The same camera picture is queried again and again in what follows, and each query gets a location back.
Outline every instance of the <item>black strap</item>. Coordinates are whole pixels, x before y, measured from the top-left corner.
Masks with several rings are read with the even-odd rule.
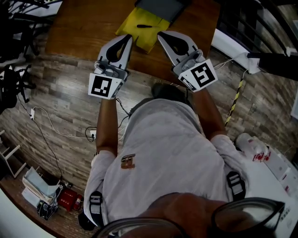
[[[93,221],[97,224],[99,228],[103,227],[102,220],[102,193],[95,191],[90,196],[89,210]]]
[[[244,199],[246,194],[245,182],[241,179],[239,173],[229,172],[227,175],[228,185],[232,190],[233,201]]]

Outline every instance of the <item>eyeglasses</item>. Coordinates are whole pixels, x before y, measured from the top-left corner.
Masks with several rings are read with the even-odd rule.
[[[276,230],[284,203],[266,198],[245,198],[218,207],[211,217],[212,237],[252,237]],[[188,238],[178,224],[161,218],[126,218],[100,229],[97,238]]]

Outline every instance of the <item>red box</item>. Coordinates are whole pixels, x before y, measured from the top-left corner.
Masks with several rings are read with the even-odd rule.
[[[73,204],[75,203],[76,197],[77,193],[75,191],[66,188],[60,193],[58,197],[58,204],[70,212]]]

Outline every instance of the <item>yellow cloth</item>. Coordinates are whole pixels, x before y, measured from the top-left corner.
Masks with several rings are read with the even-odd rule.
[[[157,27],[137,28],[140,24]],[[169,25],[168,21],[136,7],[122,23],[116,35],[131,34],[136,45],[149,53],[157,41],[157,33],[167,30]]]

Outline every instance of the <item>yellow and black striped cable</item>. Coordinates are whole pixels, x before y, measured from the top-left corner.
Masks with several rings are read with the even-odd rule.
[[[228,115],[228,117],[227,117],[227,119],[226,119],[226,121],[225,121],[225,123],[224,123],[224,126],[227,126],[229,120],[230,120],[231,117],[232,117],[233,111],[235,110],[235,106],[236,106],[236,103],[237,103],[237,99],[239,98],[239,95],[240,95],[240,89],[241,89],[241,87],[242,87],[243,79],[244,79],[244,75],[245,75],[246,71],[243,73],[243,76],[242,76],[242,78],[241,78],[241,80],[240,80],[240,82],[239,82],[238,90],[237,90],[237,93],[236,93],[236,96],[235,96],[233,105],[232,105],[232,107],[231,107],[231,109],[230,109],[229,115]]]

